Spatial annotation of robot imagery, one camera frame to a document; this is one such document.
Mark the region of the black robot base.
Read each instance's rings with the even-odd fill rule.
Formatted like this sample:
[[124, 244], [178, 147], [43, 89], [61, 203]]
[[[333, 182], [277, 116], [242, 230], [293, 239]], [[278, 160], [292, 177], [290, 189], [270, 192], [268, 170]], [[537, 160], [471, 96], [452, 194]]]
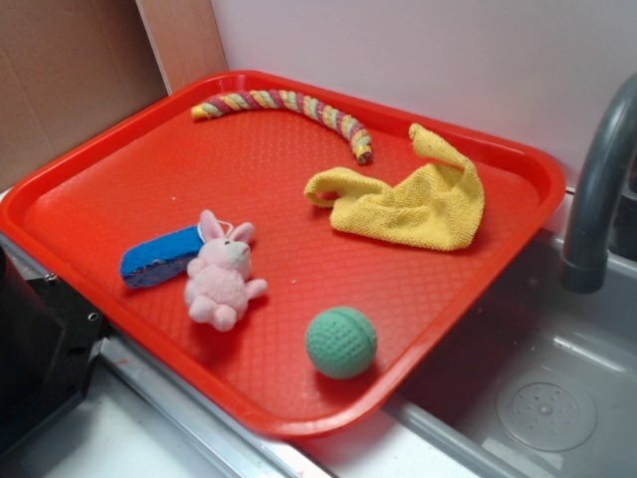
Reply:
[[88, 392], [103, 313], [64, 280], [26, 279], [1, 252], [1, 457]]

